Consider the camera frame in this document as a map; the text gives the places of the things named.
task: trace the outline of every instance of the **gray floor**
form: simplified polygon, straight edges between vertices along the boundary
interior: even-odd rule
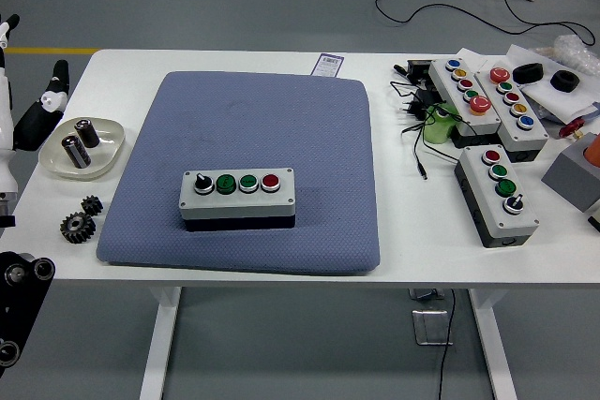
[[[382,5],[407,18],[430,2],[523,29],[502,0]],[[600,36],[598,0],[513,5],[528,21],[584,22]],[[30,48],[504,53],[511,43],[548,47],[569,33],[550,26],[509,36],[441,8],[398,26],[377,12],[374,0],[0,0],[3,18],[13,12],[22,21],[10,44]],[[58,58],[68,59],[75,87],[87,55],[7,55],[15,118],[43,92]],[[35,154],[15,157],[20,186],[36,161]],[[15,250],[43,255],[43,249]],[[465,292],[458,294],[443,398],[492,398],[472,313]],[[499,303],[520,399],[598,397],[596,294],[523,290]],[[426,307],[438,306],[449,307],[448,300]],[[404,290],[187,290],[164,398],[437,398],[442,354],[413,342],[414,307]],[[144,289],[53,285],[22,359],[0,381],[0,398],[135,398],[155,313]]]

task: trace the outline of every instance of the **metal gear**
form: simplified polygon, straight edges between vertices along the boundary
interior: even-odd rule
[[[68,215],[60,224],[60,232],[72,244],[84,243],[94,235],[96,224],[91,215],[84,212]]]
[[[87,196],[82,201],[82,208],[87,215],[97,215],[102,211],[102,202],[96,196]]]

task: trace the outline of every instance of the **metal bracket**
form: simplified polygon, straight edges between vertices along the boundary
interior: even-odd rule
[[[414,337],[419,346],[445,346],[449,324],[447,311],[412,312]]]

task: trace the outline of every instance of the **cable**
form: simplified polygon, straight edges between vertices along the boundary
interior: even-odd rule
[[[585,45],[587,45],[587,46],[593,46],[595,44],[595,42],[596,42],[596,38],[595,38],[595,35],[592,32],[592,30],[590,30],[587,26],[583,25],[582,23],[570,22],[570,21],[559,21],[559,22],[528,22],[528,21],[525,21],[522,18],[520,18],[515,13],[515,11],[510,7],[508,0],[503,0],[503,1],[504,1],[505,5],[506,5],[507,9],[509,10],[509,12],[512,14],[512,16],[515,19],[517,19],[518,21],[520,21],[520,22],[522,22],[524,24],[529,25],[529,27],[526,27],[524,30],[521,30],[521,31],[518,31],[518,32],[514,32],[514,31],[511,31],[511,30],[506,30],[504,28],[501,28],[498,25],[495,25],[495,24],[493,24],[493,23],[491,23],[489,21],[486,21],[485,19],[483,19],[483,18],[475,15],[474,13],[471,13],[470,11],[468,11],[466,9],[463,9],[461,7],[456,7],[456,6],[453,6],[453,5],[450,5],[450,4],[445,4],[445,3],[434,3],[434,4],[428,4],[428,5],[422,6],[419,9],[417,9],[407,20],[399,20],[399,19],[393,18],[392,16],[388,15],[387,13],[385,13],[382,10],[382,8],[380,7],[381,0],[375,0],[375,7],[379,10],[379,12],[385,18],[387,18],[388,20],[390,20],[392,22],[395,22],[395,23],[407,23],[407,22],[410,22],[414,18],[414,16],[416,16],[420,11],[422,11],[424,9],[427,9],[427,8],[431,8],[431,7],[448,7],[448,8],[460,11],[460,12],[462,12],[464,14],[467,14],[468,16],[471,16],[472,18],[478,20],[479,22],[482,22],[482,23],[484,23],[484,24],[486,24],[486,25],[488,25],[488,26],[490,26],[490,27],[492,27],[492,28],[494,28],[494,29],[496,29],[498,31],[501,31],[501,32],[506,33],[506,34],[511,35],[511,36],[523,35],[523,34],[529,32],[529,31],[531,31],[531,30],[533,30],[534,28],[537,28],[537,27],[558,25],[558,26],[561,26],[561,27],[564,27],[564,28],[570,30],[572,33],[574,33],[575,35],[577,35],[581,39],[581,41]],[[583,30],[585,30],[590,35],[590,37],[592,38],[592,41],[591,42],[590,41],[586,41],[573,28],[572,25],[576,26],[576,27],[581,27]]]
[[[442,385],[443,385],[443,365],[446,362],[446,355],[448,353],[448,347],[450,347],[450,330],[452,329],[452,320],[454,319],[454,312],[457,307],[457,295],[453,289],[452,291],[452,312],[450,313],[450,320],[448,320],[448,333],[446,335],[446,344],[443,349],[442,365],[440,367],[440,388],[438,389],[438,400],[442,400]]]
[[[416,93],[411,93],[411,94],[414,96],[414,98],[416,98],[417,101],[419,101],[419,102],[421,102],[421,104],[425,105],[425,102],[423,101],[422,98],[420,98],[418,96],[418,94],[416,94]],[[426,112],[426,117],[425,117],[425,119],[423,121],[419,122],[418,124],[415,124],[414,126],[407,126],[402,131],[400,131],[401,135],[403,135],[404,133],[407,133],[409,131],[418,131],[416,140],[414,140],[414,146],[412,147],[412,153],[414,154],[414,159],[416,160],[416,168],[419,171],[419,173],[421,174],[421,176],[423,177],[423,180],[426,180],[428,178],[428,173],[425,170],[425,166],[423,166],[423,163],[421,163],[421,159],[419,158],[419,154],[417,154],[417,151],[416,151],[417,144],[419,143],[419,140],[421,140],[421,142],[423,143],[423,145],[425,145],[428,149],[432,150],[436,154],[439,154],[441,156],[445,156],[445,157],[447,157],[447,158],[449,158],[449,159],[451,159],[453,161],[458,161],[457,158],[455,158],[453,156],[450,156],[449,154],[445,154],[444,152],[431,147],[430,145],[428,145],[425,142],[425,136],[423,134],[423,131],[425,130],[426,126],[431,126],[431,125],[435,124],[435,116],[433,116],[433,112],[434,111],[436,111],[436,110],[437,111],[444,111],[446,114],[448,114],[450,117],[452,117],[455,121],[467,124],[467,126],[472,130],[472,132],[475,135],[477,135],[477,132],[473,129],[473,127],[470,124],[468,124],[462,118],[462,116],[460,116],[460,114],[455,114],[455,113],[452,113],[451,111],[448,111],[447,109],[445,109],[443,107],[443,105],[431,105],[430,107],[432,107],[433,110]]]
[[[530,30],[533,30],[533,28],[537,28],[537,27],[541,27],[541,26],[548,26],[548,25],[559,25],[559,26],[565,27],[565,28],[567,28],[568,30],[570,30],[571,32],[573,32],[575,35],[577,35],[577,36],[579,37],[579,39],[581,39],[581,42],[583,42],[583,43],[584,43],[585,45],[587,45],[587,46],[593,46],[593,45],[595,44],[595,42],[596,42],[596,37],[595,37],[595,35],[593,34],[592,30],[590,30],[588,27],[586,27],[585,25],[583,25],[583,24],[581,24],[581,23],[578,23],[578,22],[570,22],[570,21],[559,21],[559,22],[540,22],[540,23],[538,23],[538,22],[528,22],[528,21],[525,21],[524,19],[521,19],[521,18],[520,18],[520,17],[519,17],[519,16],[518,16],[518,15],[515,13],[515,11],[514,11],[514,10],[513,10],[513,9],[510,7],[510,5],[508,4],[508,0],[504,0],[504,4],[506,5],[506,8],[508,9],[508,11],[510,11],[510,13],[513,15],[513,17],[514,17],[515,19],[517,19],[517,20],[518,20],[518,21],[520,21],[520,22],[523,22],[523,23],[526,23],[526,24],[528,24],[528,25],[531,25],[531,26],[532,26],[532,27],[530,27],[530,28],[527,28],[527,29],[525,29],[525,30],[524,30],[524,31],[522,31],[522,32],[509,32],[509,31],[507,31],[507,30],[503,30],[503,29],[501,29],[501,28],[499,28],[499,27],[496,27],[495,25],[492,25],[494,28],[497,28],[497,29],[499,29],[499,30],[502,30],[503,32],[505,32],[505,33],[507,33],[507,34],[509,34],[509,35],[522,35],[523,33],[527,33],[527,32],[529,32]],[[479,21],[485,22],[485,21],[483,21],[482,19],[480,19],[480,18],[478,18],[478,17],[476,17],[476,16],[474,16],[474,17],[475,17],[475,19],[478,19]],[[590,36],[592,37],[592,43],[588,43],[588,42],[584,41],[584,40],[583,40],[583,38],[581,37],[581,35],[580,35],[580,34],[579,34],[579,33],[578,33],[578,32],[577,32],[575,29],[573,29],[572,27],[570,27],[570,26],[569,26],[569,25],[567,25],[567,24],[579,26],[579,27],[583,28],[585,31],[587,31],[587,32],[590,34]]]

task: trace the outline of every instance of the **white table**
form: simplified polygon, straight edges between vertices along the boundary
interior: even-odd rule
[[[600,285],[597,231],[587,223],[586,215],[540,182],[570,141],[551,140],[533,163],[518,165],[518,176],[540,220],[533,237],[523,246],[486,249],[458,188],[454,165],[422,150],[421,160],[429,174],[424,181],[413,158],[415,135],[400,136],[400,130],[414,124],[414,120],[399,111],[404,99],[389,82],[402,79],[392,66],[433,55],[336,54],[345,58],[338,76],[365,85],[371,111],[382,261],[377,269],[361,276],[138,268],[97,260],[104,213],[110,209],[144,117],[167,73],[219,70],[309,74],[319,54],[107,50],[92,57],[72,94],[65,120],[85,116],[117,121],[126,131],[125,147],[114,167],[91,182],[63,179],[37,165],[15,210],[18,225],[5,231],[0,251],[28,252],[52,259],[56,264],[54,282],[123,282],[151,288],[159,308],[141,398],[161,396],[181,287],[319,283],[471,289],[492,386],[496,398],[506,400],[516,395],[493,304],[506,289]],[[460,154],[451,143],[443,149],[454,156]],[[66,215],[79,209],[81,199],[88,195],[100,197],[105,212],[97,217],[97,235],[75,246],[61,236],[59,225]]]

